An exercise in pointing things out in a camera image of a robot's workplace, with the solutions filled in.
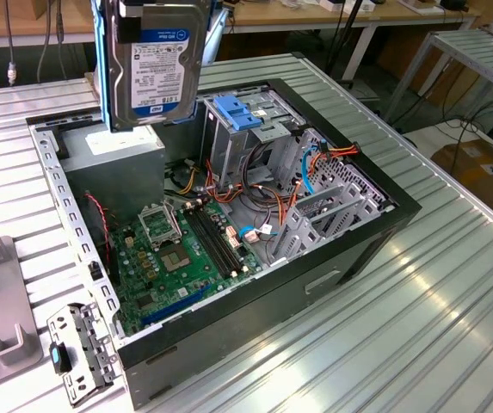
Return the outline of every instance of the hard drive label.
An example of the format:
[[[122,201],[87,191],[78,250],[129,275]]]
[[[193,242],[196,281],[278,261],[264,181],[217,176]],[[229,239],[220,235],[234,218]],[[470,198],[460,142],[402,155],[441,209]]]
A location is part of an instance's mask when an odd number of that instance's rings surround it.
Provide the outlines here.
[[[185,68],[179,59],[187,50],[184,28],[144,30],[132,44],[132,108],[140,116],[174,109],[182,96]]]

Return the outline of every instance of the power cable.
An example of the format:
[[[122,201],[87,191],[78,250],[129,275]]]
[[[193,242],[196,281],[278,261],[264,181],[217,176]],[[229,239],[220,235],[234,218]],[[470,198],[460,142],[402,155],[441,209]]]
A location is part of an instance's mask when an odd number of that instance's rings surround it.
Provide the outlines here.
[[[340,9],[340,17],[338,17],[338,24],[336,25],[336,30],[334,31],[334,37],[332,37],[332,41],[330,42],[329,54],[326,56],[325,69],[330,64],[330,57],[332,56],[332,49],[334,47],[334,44],[336,43],[336,37],[338,35],[338,32],[340,31],[340,25],[342,24],[343,8],[344,7],[345,7],[345,0],[344,0],[344,3],[342,4],[342,8]]]
[[[334,69],[334,66],[336,64],[336,61],[338,60],[338,56],[340,55],[340,51],[343,48],[343,45],[346,41],[346,39],[349,36],[349,32],[351,31],[351,28],[353,27],[353,23],[355,19],[357,18],[357,13],[359,13],[359,9],[361,8],[362,0],[355,0],[355,3],[353,5],[353,8],[351,9],[351,13],[349,13],[349,18],[346,21],[346,26],[343,28],[342,34],[340,35],[340,40],[338,41],[338,44],[336,45],[336,51],[332,53],[332,58],[330,59],[330,62],[326,65],[326,68],[324,72],[330,76],[330,73],[332,73],[332,69]]]
[[[55,24],[57,30],[57,45],[59,52],[60,70],[63,72],[63,78],[67,80],[65,65],[63,64],[63,55],[62,55],[63,42],[65,41],[65,25],[63,24],[63,13],[61,12],[61,3],[62,0],[57,0],[57,21]]]
[[[47,12],[46,12],[46,38],[43,43],[43,50],[41,51],[40,61],[38,62],[38,69],[36,70],[36,80],[41,83],[41,66],[43,65],[43,59],[46,56],[47,46],[49,46],[49,36],[51,35],[51,0],[47,0]]]
[[[11,33],[11,21],[9,18],[9,0],[5,0],[5,27],[7,28],[7,39],[9,41],[9,55],[10,61],[7,68],[7,79],[9,80],[9,86],[13,86],[16,80],[16,64],[15,53],[13,51],[13,34]]]

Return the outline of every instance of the metal bracket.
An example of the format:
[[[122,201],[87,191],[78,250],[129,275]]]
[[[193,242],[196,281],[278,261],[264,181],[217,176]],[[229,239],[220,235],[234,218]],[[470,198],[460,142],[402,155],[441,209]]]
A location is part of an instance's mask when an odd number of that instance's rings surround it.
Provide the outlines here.
[[[62,374],[72,407],[110,387],[121,374],[110,334],[95,303],[68,305],[47,320],[54,347],[52,361]],[[57,369],[59,352],[70,362],[64,373]]]

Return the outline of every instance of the metal table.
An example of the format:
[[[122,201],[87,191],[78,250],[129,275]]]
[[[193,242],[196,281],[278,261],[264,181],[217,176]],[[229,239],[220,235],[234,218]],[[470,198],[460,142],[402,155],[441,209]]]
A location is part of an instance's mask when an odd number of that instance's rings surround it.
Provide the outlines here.
[[[141,411],[493,411],[493,212],[305,59],[218,63],[201,88],[268,77],[286,79],[423,209],[342,289]],[[0,89],[0,232],[16,239],[45,352],[0,384],[0,411],[71,410],[46,319],[88,294],[24,118],[95,104],[84,80]],[[79,410],[130,406],[116,380]]]
[[[386,121],[390,120],[391,115],[403,97],[403,93],[409,87],[432,47],[442,50],[443,55],[420,89],[420,95],[423,95],[434,83],[449,59],[458,60],[489,81],[487,87],[484,87],[474,99],[476,106],[489,93],[493,84],[493,35],[479,29],[430,33],[426,36],[415,57],[410,62],[409,68],[393,92],[390,106],[384,117]]]

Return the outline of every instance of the blue latch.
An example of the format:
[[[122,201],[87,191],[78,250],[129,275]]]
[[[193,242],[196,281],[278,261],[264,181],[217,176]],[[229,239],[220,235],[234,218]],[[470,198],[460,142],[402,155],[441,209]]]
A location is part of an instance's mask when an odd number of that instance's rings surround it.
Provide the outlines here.
[[[221,114],[238,130],[250,129],[260,126],[262,120],[256,118],[248,107],[235,96],[218,96],[213,98],[213,103]]]

